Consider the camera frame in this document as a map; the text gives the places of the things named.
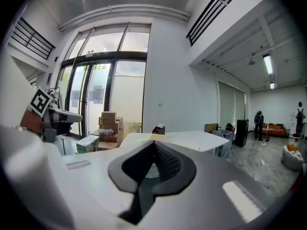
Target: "paper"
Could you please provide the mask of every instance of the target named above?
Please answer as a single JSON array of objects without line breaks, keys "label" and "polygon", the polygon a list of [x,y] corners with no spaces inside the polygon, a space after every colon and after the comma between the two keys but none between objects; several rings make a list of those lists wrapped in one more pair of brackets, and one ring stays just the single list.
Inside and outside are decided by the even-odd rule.
[{"label": "paper", "polygon": [[148,140],[168,141],[168,136],[152,134]]}]

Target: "cardboard box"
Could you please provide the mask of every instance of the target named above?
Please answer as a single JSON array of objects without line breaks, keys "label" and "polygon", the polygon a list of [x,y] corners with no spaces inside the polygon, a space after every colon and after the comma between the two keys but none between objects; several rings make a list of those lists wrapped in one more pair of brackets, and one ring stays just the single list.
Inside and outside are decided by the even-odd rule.
[{"label": "cardboard box", "polygon": [[100,136],[102,141],[105,142],[118,142],[122,137],[124,136],[124,129],[123,127],[121,128],[121,130],[115,134],[115,135],[110,135],[110,136]]},{"label": "cardboard box", "polygon": [[205,125],[205,132],[212,133],[213,130],[218,130],[219,124],[206,124]]},{"label": "cardboard box", "polygon": [[119,125],[118,123],[114,124],[108,124],[108,123],[102,123],[101,128],[111,128],[114,131],[114,135],[118,134],[119,132]]},{"label": "cardboard box", "polygon": [[86,153],[96,151],[100,138],[98,136],[89,135],[82,140],[76,142],[78,153]]},{"label": "cardboard box", "polygon": [[116,117],[116,121],[119,121],[119,127],[123,126],[123,118],[122,117]]},{"label": "cardboard box", "polygon": [[97,151],[105,151],[105,150],[110,150],[110,149],[114,149],[114,148],[117,148],[117,147],[118,147],[117,143],[100,141],[98,143]]},{"label": "cardboard box", "polygon": [[102,112],[101,113],[102,124],[114,124],[116,123],[116,112]]},{"label": "cardboard box", "polygon": [[121,145],[121,143],[123,142],[123,140],[124,140],[124,136],[122,136],[122,137],[118,140],[118,142],[117,142],[118,147],[120,147],[120,145]]}]

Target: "black speaker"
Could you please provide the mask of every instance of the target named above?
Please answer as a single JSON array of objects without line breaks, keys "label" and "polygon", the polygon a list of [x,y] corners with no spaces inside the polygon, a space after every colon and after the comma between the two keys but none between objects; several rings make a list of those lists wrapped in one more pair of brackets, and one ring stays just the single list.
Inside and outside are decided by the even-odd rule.
[{"label": "black speaker", "polygon": [[247,138],[248,138],[248,119],[238,120],[236,122],[235,145],[239,147],[245,146]]}]

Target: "white chair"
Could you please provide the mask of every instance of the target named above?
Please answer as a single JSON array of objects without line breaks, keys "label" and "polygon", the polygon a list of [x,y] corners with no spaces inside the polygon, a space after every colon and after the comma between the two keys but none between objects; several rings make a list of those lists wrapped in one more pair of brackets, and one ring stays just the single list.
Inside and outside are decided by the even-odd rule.
[{"label": "white chair", "polygon": [[302,169],[304,159],[299,151],[289,151],[287,146],[284,146],[282,162],[288,169],[299,171]]}]

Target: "black mesh panel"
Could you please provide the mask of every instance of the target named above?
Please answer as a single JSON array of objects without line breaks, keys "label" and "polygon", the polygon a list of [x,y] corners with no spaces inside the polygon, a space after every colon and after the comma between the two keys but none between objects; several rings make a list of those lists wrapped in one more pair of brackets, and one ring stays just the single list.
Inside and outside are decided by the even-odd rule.
[{"label": "black mesh panel", "polygon": [[157,144],[155,146],[154,162],[159,170],[160,181],[164,182],[181,170],[181,161]]}]

